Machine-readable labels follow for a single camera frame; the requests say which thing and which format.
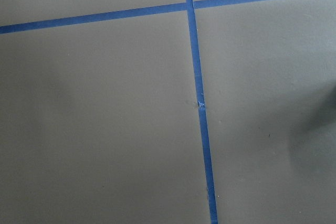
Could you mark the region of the left vertical blue tape strip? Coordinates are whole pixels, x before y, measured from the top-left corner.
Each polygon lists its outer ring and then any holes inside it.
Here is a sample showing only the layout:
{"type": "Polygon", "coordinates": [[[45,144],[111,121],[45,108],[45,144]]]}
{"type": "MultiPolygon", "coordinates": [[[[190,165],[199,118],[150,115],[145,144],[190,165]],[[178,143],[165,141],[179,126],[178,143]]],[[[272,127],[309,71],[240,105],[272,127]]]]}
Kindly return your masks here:
{"type": "Polygon", "coordinates": [[[193,0],[186,0],[186,11],[188,18],[188,28],[191,43],[192,61],[195,79],[196,101],[199,117],[199,126],[202,140],[203,159],[205,167],[207,199],[209,206],[210,223],[218,223],[218,214],[216,206],[216,195],[212,168],[211,148],[209,142],[206,104],[204,99],[204,87],[202,77],[202,66],[199,52],[198,33],[196,24],[195,7],[193,0]]]}

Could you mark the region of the long horizontal blue tape strip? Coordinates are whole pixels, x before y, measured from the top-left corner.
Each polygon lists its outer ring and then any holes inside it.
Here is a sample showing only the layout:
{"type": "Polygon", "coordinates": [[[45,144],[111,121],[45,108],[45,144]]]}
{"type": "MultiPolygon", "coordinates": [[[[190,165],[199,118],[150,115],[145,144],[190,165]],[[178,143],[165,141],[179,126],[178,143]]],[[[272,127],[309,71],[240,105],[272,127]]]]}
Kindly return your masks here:
{"type": "Polygon", "coordinates": [[[127,9],[127,10],[118,10],[114,12],[97,13],[97,14],[81,15],[81,16],[75,16],[75,17],[65,17],[65,18],[59,18],[59,19],[42,20],[42,21],[37,21],[37,22],[5,25],[5,26],[1,26],[1,34],[9,34],[9,33],[21,32],[21,31],[39,30],[39,29],[54,28],[54,27],[61,27],[61,26],[102,22],[106,20],[115,20],[115,19],[149,16],[149,15],[164,14],[164,13],[173,13],[173,12],[187,11],[190,7],[194,9],[204,9],[204,8],[217,7],[217,6],[235,5],[235,4],[261,2],[261,1],[268,1],[268,0],[200,0],[200,1],[194,1],[191,4],[188,4],[185,2],[185,3],[176,3],[176,4],[168,4],[168,5],[160,5],[160,6],[127,9]]]}

